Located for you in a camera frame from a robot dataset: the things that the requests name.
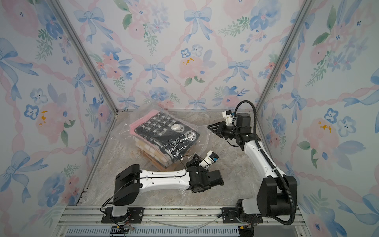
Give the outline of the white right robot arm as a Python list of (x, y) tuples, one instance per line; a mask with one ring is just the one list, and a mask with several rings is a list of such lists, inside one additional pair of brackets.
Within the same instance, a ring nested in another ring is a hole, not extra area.
[(272, 160), (256, 134), (256, 120), (248, 113), (222, 113), (224, 121), (208, 126), (218, 137), (235, 141), (254, 164), (261, 185), (253, 198), (240, 199), (234, 216), (242, 223), (255, 222), (258, 218), (272, 218), (283, 225), (295, 221), (297, 210), (297, 181), (285, 174)]

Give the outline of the pink fluffy blanket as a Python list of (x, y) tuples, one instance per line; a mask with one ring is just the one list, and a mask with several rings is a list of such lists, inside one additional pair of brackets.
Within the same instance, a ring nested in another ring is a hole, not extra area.
[(146, 115), (144, 115), (143, 117), (137, 119), (137, 121), (133, 122), (129, 128), (130, 128), (130, 135), (132, 136), (138, 136), (138, 137), (142, 137), (143, 134), (147, 134), (148, 131), (147, 129), (145, 128), (143, 131), (141, 132), (135, 132), (135, 130), (138, 128), (138, 127), (142, 127), (143, 124), (147, 123), (151, 118), (153, 118), (154, 116), (156, 116), (157, 114), (159, 113), (158, 110), (151, 110), (150, 112), (148, 112)]

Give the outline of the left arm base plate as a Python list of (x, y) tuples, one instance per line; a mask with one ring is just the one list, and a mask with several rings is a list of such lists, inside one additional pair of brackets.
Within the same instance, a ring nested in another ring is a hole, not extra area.
[(112, 206), (102, 211), (103, 224), (141, 224), (144, 214), (142, 207)]

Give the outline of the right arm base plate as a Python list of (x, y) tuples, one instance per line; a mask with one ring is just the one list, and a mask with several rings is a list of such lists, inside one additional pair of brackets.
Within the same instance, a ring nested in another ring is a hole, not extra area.
[(222, 207), (221, 218), (224, 224), (262, 224), (263, 219), (256, 214), (246, 214), (241, 208), (236, 207)]

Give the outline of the left aluminium corner post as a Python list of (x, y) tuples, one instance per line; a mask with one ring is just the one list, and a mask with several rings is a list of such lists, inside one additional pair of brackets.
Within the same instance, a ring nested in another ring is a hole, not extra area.
[(82, 60), (84, 66), (88, 69), (90, 75), (92, 76), (95, 84), (99, 88), (100, 92), (103, 94), (103, 97), (105, 101), (108, 103), (110, 106), (112, 112), (114, 114), (118, 113), (118, 109), (112, 100), (109, 92), (107, 91), (105, 84), (103, 81), (100, 79), (95, 66), (91, 62), (91, 59), (89, 57), (89, 54), (87, 53), (84, 45), (80, 41), (80, 38), (78, 34), (76, 33), (72, 23), (70, 22), (68, 16), (66, 15), (62, 5), (60, 4), (59, 1), (53, 0), (53, 1), (47, 1), (48, 5), (51, 7), (52, 11), (56, 14), (57, 19), (59, 22), (62, 24), (63, 29), (66, 31), (66, 33), (69, 35), (71, 38), (73, 45), (79, 54), (80, 59)]

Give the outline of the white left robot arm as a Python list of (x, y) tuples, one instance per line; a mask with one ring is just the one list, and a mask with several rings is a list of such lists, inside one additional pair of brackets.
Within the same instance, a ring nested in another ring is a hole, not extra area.
[(111, 215), (113, 219), (124, 218), (137, 196), (156, 190), (191, 191), (202, 193), (215, 186), (223, 186), (224, 180), (219, 170), (209, 171), (209, 167), (218, 161), (218, 155), (208, 153), (205, 159), (197, 154), (185, 155), (191, 158), (184, 168), (177, 171), (149, 171), (138, 164), (131, 165), (115, 177)]

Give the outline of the white round bag valve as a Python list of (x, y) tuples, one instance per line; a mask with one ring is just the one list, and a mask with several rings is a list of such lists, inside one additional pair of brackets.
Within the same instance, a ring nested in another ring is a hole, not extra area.
[(171, 129), (176, 132), (183, 132), (185, 130), (184, 126), (182, 124), (173, 124), (171, 126)]

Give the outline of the clear plastic vacuum bag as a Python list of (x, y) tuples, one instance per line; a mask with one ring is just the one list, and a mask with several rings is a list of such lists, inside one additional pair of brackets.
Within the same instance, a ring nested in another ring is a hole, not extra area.
[(159, 171), (174, 171), (194, 154), (206, 154), (210, 133), (151, 101), (130, 112), (112, 136)]

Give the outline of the black white patterned blanket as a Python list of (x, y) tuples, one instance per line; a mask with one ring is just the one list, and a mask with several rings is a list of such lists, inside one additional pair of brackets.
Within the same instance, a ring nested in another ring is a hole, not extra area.
[[(171, 129), (173, 124), (178, 123), (184, 126), (183, 132)], [(138, 127), (135, 132), (141, 132), (145, 128), (148, 133), (143, 134), (142, 137), (136, 137), (148, 142), (172, 162), (183, 157), (200, 138), (200, 134), (194, 128), (161, 111), (142, 127)]]

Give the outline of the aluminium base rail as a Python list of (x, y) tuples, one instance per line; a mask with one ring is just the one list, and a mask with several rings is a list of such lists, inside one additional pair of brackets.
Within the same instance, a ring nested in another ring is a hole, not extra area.
[(300, 211), (295, 221), (285, 226), (272, 218), (257, 218), (241, 223), (222, 217), (221, 206), (145, 206), (142, 213), (122, 230), (102, 223), (105, 216), (98, 206), (68, 206), (54, 237), (309, 237)]

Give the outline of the aluminium corner post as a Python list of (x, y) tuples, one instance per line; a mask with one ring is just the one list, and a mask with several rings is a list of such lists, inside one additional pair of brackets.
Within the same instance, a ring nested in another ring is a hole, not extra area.
[(103, 81), (100, 79), (95, 66), (91, 62), (91, 59), (89, 57), (89, 54), (87, 53), (84, 45), (80, 41), (80, 38), (78, 34), (76, 33), (72, 23), (70, 22), (68, 16), (66, 15), (62, 5), (60, 4), (59, 1), (53, 0), (53, 1), (47, 1), (48, 5), (51, 7), (52, 11), (56, 14), (57, 19), (59, 22), (62, 24), (63, 29), (66, 31), (66, 33), (69, 35), (71, 38), (73, 45), (79, 54), (80, 59), (82, 60), (84, 66), (88, 69), (90, 75), (92, 76), (95, 84), (99, 88), (100, 92), (103, 94), (103, 97), (105, 101), (108, 103), (110, 106), (112, 112), (114, 114), (118, 113), (118, 109), (112, 100), (109, 92), (107, 91), (105, 84)]
[(293, 27), (291, 28), (291, 31), (289, 32), (287, 41), (283, 45), (283, 48), (279, 54), (278, 61), (275, 65), (275, 67), (273, 68), (273, 71), (272, 71), (270, 77), (268, 78), (267, 83), (263, 89), (261, 96), (260, 96), (260, 100), (257, 103), (257, 106), (256, 106), (257, 112), (262, 110), (262, 108), (264, 106), (264, 102), (265, 102), (265, 100), (266, 100), (266, 98), (267, 98), (267, 96), (271, 90), (271, 87), (275, 83), (275, 80), (279, 74), (279, 71), (281, 70), (282, 66), (284, 65), (285, 61), (287, 60), (287, 57), (288, 57), (288, 55), (289, 55), (289, 53), (292, 50), (292, 47), (294, 45), (294, 41), (297, 38), (298, 34), (300, 33), (300, 30), (303, 27), (305, 20), (308, 17), (313, 4), (314, 4), (314, 1), (312, 1), (312, 0), (306, 0), (303, 2), (302, 6), (300, 8), (299, 14), (298, 14), (297, 18), (295, 19), (295, 23), (294, 23)]

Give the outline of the orange cream striped blanket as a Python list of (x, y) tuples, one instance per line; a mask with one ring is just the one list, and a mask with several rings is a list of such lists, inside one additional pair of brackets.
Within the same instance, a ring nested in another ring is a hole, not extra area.
[(138, 138), (134, 138), (134, 140), (136, 147), (142, 152), (143, 157), (152, 163), (159, 171), (175, 171), (177, 169), (178, 165), (174, 164), (161, 152)]

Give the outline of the right aluminium corner post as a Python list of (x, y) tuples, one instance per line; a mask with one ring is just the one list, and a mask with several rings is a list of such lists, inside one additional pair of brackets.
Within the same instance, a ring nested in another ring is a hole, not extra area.
[(257, 106), (256, 106), (257, 112), (262, 110), (262, 108), (264, 106), (264, 102), (265, 102), (265, 100), (266, 100), (266, 98), (267, 98), (267, 96), (271, 90), (271, 87), (275, 83), (275, 80), (279, 74), (279, 71), (281, 70), (282, 66), (284, 65), (285, 61), (287, 60), (287, 57), (288, 57), (288, 55), (289, 55), (289, 53), (292, 50), (292, 47), (294, 45), (294, 41), (297, 38), (298, 34), (300, 33), (300, 30), (303, 27), (305, 20), (308, 17), (313, 4), (314, 4), (314, 1), (312, 1), (312, 0), (306, 0), (303, 2), (302, 6), (300, 8), (299, 14), (298, 14), (297, 18), (295, 19), (295, 23), (294, 23), (293, 27), (291, 28), (291, 31), (289, 32), (287, 41), (283, 45), (283, 48), (279, 54), (278, 61), (275, 65), (275, 67), (273, 68), (273, 71), (272, 71), (270, 77), (268, 78), (267, 83), (263, 89), (261, 96), (260, 96), (260, 100), (257, 103)]

